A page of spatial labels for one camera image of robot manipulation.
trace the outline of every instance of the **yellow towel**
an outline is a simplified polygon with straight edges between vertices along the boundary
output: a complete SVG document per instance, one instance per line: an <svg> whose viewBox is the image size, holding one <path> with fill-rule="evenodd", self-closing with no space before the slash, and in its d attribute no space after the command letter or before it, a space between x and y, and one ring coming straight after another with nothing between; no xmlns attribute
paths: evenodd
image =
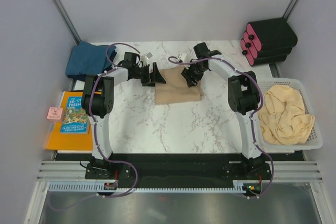
<svg viewBox="0 0 336 224"><path fill-rule="evenodd" d="M270 144L304 144L313 128L315 117L304 114L299 91L275 85L265 94L265 104L258 112L264 140Z"/></svg>

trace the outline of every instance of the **marble tabletop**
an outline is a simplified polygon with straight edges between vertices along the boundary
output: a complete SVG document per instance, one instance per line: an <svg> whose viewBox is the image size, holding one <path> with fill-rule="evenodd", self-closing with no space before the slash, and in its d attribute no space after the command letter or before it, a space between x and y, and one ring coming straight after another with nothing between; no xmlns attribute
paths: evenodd
<svg viewBox="0 0 336 224"><path fill-rule="evenodd" d="M159 69L176 65L169 56L194 56L201 41L130 42L142 54L151 52ZM210 50L219 50L237 69L253 70L257 78L272 77L268 65L251 67L241 53L239 41L206 41ZM117 46L119 62L126 46ZM129 80L115 87L110 114L110 143L115 153L240 153L241 139L237 116L227 102L227 82L207 71L201 84L200 102L155 105L154 87L142 87ZM83 89L77 82L75 90Z"/></svg>

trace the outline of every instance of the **small pink block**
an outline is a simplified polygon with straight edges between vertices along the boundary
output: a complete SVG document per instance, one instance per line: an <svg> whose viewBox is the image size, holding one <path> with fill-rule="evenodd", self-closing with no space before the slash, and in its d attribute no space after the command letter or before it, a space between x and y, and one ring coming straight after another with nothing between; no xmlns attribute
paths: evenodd
<svg viewBox="0 0 336 224"><path fill-rule="evenodd" d="M64 111L62 108L50 107L47 119L51 122L61 122L63 119Z"/></svg>

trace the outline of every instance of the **white wall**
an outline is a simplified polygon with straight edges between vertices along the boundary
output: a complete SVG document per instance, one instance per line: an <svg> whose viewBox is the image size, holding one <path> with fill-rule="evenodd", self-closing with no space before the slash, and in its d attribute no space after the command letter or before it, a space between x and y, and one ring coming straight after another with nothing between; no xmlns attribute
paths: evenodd
<svg viewBox="0 0 336 224"><path fill-rule="evenodd" d="M336 209L336 1L300 0L289 24L298 36L298 44L280 64L283 77L303 82L315 110L324 146L309 151L318 161L323 180Z"/></svg>
<svg viewBox="0 0 336 224"><path fill-rule="evenodd" d="M41 165L46 114L69 88L75 44L51 0L0 0L0 223L22 223Z"/></svg>
<svg viewBox="0 0 336 224"><path fill-rule="evenodd" d="M83 40L240 39L251 20L281 17L290 0L61 0Z"/></svg>

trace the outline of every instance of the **folded blue towel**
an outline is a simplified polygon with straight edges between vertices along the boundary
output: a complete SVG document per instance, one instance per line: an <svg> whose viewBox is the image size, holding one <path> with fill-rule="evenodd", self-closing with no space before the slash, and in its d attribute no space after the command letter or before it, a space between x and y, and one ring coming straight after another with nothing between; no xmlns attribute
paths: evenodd
<svg viewBox="0 0 336 224"><path fill-rule="evenodd" d="M95 46L81 41L78 46L74 46L72 49L65 70L66 76L75 80L85 81L87 74L99 74L111 69L111 63L105 56L107 47L108 45ZM113 61L117 55L115 47L109 48L108 55Z"/></svg>

